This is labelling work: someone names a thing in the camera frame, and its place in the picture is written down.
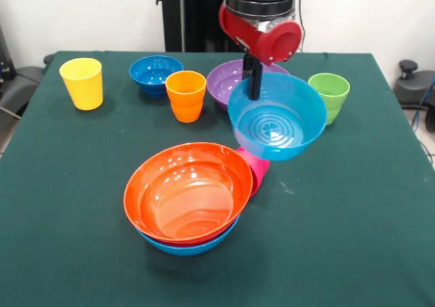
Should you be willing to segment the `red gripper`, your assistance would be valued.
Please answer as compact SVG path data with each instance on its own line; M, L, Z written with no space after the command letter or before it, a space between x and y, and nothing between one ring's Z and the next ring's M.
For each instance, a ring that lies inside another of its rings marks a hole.
M221 5L219 22L222 30L249 53L243 57L243 79L250 77L249 99L260 98L262 63L270 65L290 59L302 39L301 26L291 16L269 21L250 20L230 12ZM253 57L260 62L253 62Z

